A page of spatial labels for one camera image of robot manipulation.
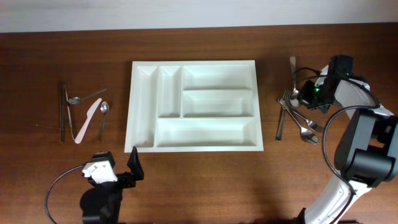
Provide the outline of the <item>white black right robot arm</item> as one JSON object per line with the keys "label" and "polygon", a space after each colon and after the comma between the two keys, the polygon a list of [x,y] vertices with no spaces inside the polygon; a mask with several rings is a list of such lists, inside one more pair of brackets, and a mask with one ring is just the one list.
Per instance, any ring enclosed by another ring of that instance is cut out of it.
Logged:
{"label": "white black right robot arm", "polygon": [[349,123],[334,159],[325,161],[333,177],[294,223],[339,223],[357,199],[397,175],[397,116],[381,105],[365,78],[353,73],[351,56],[332,56],[328,66],[315,73],[304,79],[298,102],[323,113],[331,105],[340,106],[323,129],[323,151],[331,122],[347,113]]}

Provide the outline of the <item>large steel spoon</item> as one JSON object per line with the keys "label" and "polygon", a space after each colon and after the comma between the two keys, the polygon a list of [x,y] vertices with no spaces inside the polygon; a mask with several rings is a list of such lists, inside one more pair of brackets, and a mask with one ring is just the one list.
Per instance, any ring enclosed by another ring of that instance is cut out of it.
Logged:
{"label": "large steel spoon", "polygon": [[298,117],[296,117],[292,108],[285,102],[285,100],[279,99],[278,102],[287,110],[287,112],[291,115],[292,119],[297,123],[298,127],[300,128],[301,139],[310,144],[317,144],[318,138],[316,137],[316,135],[311,130],[304,128],[304,126],[299,121]]}

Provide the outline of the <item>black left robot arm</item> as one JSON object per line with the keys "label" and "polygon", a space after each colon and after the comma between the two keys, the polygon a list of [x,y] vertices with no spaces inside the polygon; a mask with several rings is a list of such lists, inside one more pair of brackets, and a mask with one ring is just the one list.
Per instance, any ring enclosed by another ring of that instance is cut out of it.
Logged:
{"label": "black left robot arm", "polygon": [[144,179],[136,147],[132,148],[127,162],[129,172],[115,174],[115,164],[109,151],[95,153],[85,164],[83,176],[93,187],[80,199],[83,223],[118,223],[123,190],[134,188],[137,181]]}

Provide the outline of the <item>steel fork diagonal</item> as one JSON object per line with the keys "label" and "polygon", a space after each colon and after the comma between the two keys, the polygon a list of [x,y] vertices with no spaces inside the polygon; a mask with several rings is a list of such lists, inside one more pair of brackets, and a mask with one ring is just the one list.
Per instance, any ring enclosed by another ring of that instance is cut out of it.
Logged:
{"label": "steel fork diagonal", "polygon": [[324,130],[323,127],[321,127],[320,125],[318,125],[316,122],[314,122],[314,121],[308,119],[308,118],[307,118],[306,116],[304,116],[301,112],[299,112],[299,111],[297,111],[296,109],[292,108],[288,103],[285,102],[285,100],[279,99],[278,102],[279,102],[281,105],[283,105],[283,106],[286,108],[286,110],[289,109],[289,110],[291,110],[291,112],[293,112],[295,115],[298,115],[299,117],[301,117],[301,118],[307,123],[307,126],[308,126],[309,128],[311,128],[312,130],[317,131],[317,132],[319,132],[319,133],[322,133],[322,132],[323,132],[323,130]]}

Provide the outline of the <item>steel fork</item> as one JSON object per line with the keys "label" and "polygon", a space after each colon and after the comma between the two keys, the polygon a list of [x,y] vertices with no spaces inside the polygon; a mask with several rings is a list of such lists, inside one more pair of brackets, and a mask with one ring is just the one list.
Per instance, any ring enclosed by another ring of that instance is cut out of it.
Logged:
{"label": "steel fork", "polygon": [[283,132],[283,126],[284,126],[285,112],[286,112],[286,109],[281,104],[281,101],[287,100],[290,97],[290,94],[291,94],[290,90],[285,90],[283,97],[278,99],[278,103],[281,105],[281,111],[280,111],[280,119],[279,119],[279,123],[278,123],[278,127],[277,127],[277,132],[276,132],[276,136],[275,136],[276,141],[282,140],[282,132]]}

